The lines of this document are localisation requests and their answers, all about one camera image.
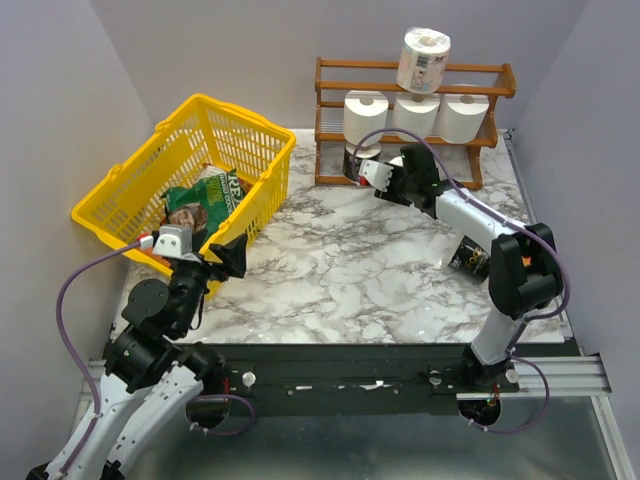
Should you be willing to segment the black roll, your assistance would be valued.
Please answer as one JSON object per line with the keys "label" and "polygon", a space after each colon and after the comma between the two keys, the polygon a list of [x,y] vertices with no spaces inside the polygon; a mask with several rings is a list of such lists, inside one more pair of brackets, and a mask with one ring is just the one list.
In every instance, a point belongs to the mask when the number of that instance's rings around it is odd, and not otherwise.
{"label": "black roll", "polygon": [[342,173],[352,183],[358,184],[359,169],[363,160],[377,161],[381,154],[381,145],[374,144],[356,148],[355,144],[346,143],[343,155]]}
{"label": "black roll", "polygon": [[453,252],[448,266],[476,283],[489,277],[490,255],[476,242],[464,236]]}
{"label": "black roll", "polygon": [[401,156],[396,156],[393,159],[389,160],[388,163],[394,166],[403,166],[403,158]]}

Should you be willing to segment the white paper roll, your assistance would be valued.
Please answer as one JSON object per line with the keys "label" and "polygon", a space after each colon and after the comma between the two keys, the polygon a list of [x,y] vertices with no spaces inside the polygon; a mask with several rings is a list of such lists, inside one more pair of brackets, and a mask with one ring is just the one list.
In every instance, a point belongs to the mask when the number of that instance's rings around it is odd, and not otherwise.
{"label": "white paper roll", "polygon": [[436,132],[447,143],[474,140],[489,110],[485,95],[444,94],[436,118]]}
{"label": "white paper roll", "polygon": [[345,95],[343,135],[353,145],[372,131],[385,127],[389,101],[379,91],[351,90]]}
{"label": "white paper roll", "polygon": [[392,113],[392,126],[425,139],[432,132],[439,106],[440,95],[437,93],[398,93]]}

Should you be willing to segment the plastic pinkish paper roll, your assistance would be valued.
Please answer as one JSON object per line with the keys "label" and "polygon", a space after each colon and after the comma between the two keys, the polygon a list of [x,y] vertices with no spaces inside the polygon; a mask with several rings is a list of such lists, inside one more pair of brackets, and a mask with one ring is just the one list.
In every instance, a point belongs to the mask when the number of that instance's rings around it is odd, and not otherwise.
{"label": "plastic pinkish paper roll", "polygon": [[412,27],[404,44],[396,74],[396,84],[417,93],[435,92],[442,82],[451,50],[451,38],[429,28]]}

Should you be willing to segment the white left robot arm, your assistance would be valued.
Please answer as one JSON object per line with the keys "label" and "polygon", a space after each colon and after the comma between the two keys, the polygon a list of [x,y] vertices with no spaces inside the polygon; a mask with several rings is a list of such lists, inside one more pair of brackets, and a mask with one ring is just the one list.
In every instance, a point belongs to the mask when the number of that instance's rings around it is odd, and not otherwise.
{"label": "white left robot arm", "polygon": [[194,318],[201,316],[210,281],[246,273],[248,238],[240,234],[225,245],[212,244],[215,260],[193,252],[187,227],[168,225],[110,252],[152,250],[173,265],[169,282],[139,282],[122,312],[128,326],[107,343],[104,372],[93,378],[66,332],[65,294],[82,266],[63,283],[55,316],[61,339],[88,383],[92,401],[60,453],[34,467],[30,479],[123,479],[133,456],[162,425],[191,401],[244,403],[232,394],[223,359],[202,344],[177,345]]}

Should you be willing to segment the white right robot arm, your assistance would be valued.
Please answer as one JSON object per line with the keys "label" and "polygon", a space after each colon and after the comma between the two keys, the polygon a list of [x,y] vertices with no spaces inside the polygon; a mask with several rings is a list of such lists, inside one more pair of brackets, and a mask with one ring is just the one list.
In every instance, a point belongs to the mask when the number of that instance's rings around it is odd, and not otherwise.
{"label": "white right robot arm", "polygon": [[402,147],[396,162],[366,161],[359,174],[375,188],[376,197],[419,209],[489,254],[492,308],[452,377],[471,391],[485,390],[505,370],[526,324],[563,290],[551,229],[506,218],[460,183],[442,178],[434,154],[424,145]]}

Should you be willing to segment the wooden two-tier shelf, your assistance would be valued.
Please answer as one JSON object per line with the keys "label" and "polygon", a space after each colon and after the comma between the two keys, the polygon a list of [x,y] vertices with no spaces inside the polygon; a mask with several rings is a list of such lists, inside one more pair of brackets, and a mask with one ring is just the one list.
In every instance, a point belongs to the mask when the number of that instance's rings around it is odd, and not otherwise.
{"label": "wooden two-tier shelf", "polygon": [[[336,60],[319,57],[315,62],[315,123],[314,140],[317,185],[349,185],[342,173],[345,137],[343,135],[344,97],[351,90],[379,91],[394,107],[396,94],[401,88],[396,83],[399,63],[380,60]],[[456,64],[445,67],[445,76],[439,94],[485,95],[488,111],[476,137],[469,142],[453,145],[463,149],[469,163],[470,178],[462,184],[470,190],[479,190],[484,183],[481,150],[494,148],[498,143],[495,109],[501,98],[510,99],[517,91],[512,66]]]}

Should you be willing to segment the green snack bag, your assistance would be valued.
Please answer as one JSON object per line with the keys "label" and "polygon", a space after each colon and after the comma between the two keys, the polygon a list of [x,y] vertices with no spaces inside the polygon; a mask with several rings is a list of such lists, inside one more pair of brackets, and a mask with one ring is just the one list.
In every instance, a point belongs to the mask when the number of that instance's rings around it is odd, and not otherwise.
{"label": "green snack bag", "polygon": [[196,183],[171,187],[164,200],[165,224],[189,226],[192,246],[199,251],[244,200],[253,185],[242,180],[235,169],[206,166]]}

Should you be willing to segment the yellow plastic shopping basket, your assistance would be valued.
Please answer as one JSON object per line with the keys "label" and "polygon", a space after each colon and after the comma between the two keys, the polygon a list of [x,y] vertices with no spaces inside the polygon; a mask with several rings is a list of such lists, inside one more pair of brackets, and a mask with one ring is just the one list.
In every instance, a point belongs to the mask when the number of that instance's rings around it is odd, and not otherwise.
{"label": "yellow plastic shopping basket", "polygon": [[194,94],[71,211],[77,224],[116,250],[160,226],[162,194],[193,186],[208,165],[233,170],[252,188],[210,238],[225,244],[264,230],[287,196],[295,134],[241,106]]}

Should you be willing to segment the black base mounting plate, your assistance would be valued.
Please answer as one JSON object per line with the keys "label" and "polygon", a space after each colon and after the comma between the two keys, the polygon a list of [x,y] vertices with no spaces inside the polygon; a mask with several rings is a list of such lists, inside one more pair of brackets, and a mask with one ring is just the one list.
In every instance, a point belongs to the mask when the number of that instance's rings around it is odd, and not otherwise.
{"label": "black base mounting plate", "polygon": [[456,397],[517,393],[504,369],[482,384],[461,377],[459,344],[202,344],[217,364],[207,394],[250,401],[259,418],[432,413],[455,415]]}

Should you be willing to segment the aluminium rail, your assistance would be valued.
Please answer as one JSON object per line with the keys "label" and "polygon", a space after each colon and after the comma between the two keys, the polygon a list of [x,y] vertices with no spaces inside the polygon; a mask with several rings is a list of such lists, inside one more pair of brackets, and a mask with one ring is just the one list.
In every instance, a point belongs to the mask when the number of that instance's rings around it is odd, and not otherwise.
{"label": "aluminium rail", "polygon": [[[322,382],[318,387],[295,380],[285,387],[285,393],[334,393],[355,390],[362,392],[394,391],[398,393],[406,380],[350,381],[346,384]],[[427,385],[429,392],[455,394],[459,400],[484,400],[498,395],[500,398],[542,398],[546,393],[556,397],[593,397],[611,393],[609,380],[601,360],[596,356],[537,357],[516,361],[508,372],[486,393],[464,393],[453,386],[440,383]]]}

